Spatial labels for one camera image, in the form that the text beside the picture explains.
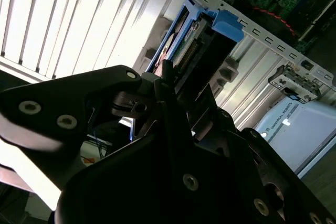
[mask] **cable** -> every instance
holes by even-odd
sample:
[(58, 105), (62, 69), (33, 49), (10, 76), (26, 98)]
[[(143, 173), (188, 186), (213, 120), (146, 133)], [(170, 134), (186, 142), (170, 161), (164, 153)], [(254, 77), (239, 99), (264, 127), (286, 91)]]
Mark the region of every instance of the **cable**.
[(103, 153), (102, 153), (102, 151), (101, 151), (101, 145), (102, 145), (102, 143), (101, 143), (100, 141), (98, 141), (98, 139), (97, 139), (97, 137), (96, 137), (96, 131), (93, 131), (93, 136), (94, 136), (94, 139), (95, 139), (96, 142), (97, 142), (98, 151), (99, 151), (99, 156), (100, 156), (100, 158), (103, 158), (104, 155), (103, 155)]
[(296, 37), (295, 31), (292, 29), (292, 27), (284, 19), (282, 19), (280, 16), (276, 15), (275, 13), (271, 13), (271, 12), (267, 11), (266, 9), (261, 9), (259, 7), (253, 7), (253, 9), (254, 10), (259, 10), (262, 13), (267, 13), (268, 15), (271, 15), (274, 18), (279, 19), (281, 22), (284, 23), (285, 26), (288, 27), (288, 29), (291, 31), (293, 37)]

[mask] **white surface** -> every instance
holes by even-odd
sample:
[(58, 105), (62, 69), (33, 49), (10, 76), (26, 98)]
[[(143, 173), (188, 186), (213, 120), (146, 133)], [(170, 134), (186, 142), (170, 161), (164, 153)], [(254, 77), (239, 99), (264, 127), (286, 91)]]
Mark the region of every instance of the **white surface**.
[(0, 68), (12, 74), (17, 69), (19, 78), (37, 82), (119, 64), (133, 67), (158, 17), (173, 20), (182, 3), (1, 0), (0, 45), (5, 57), (0, 58)]

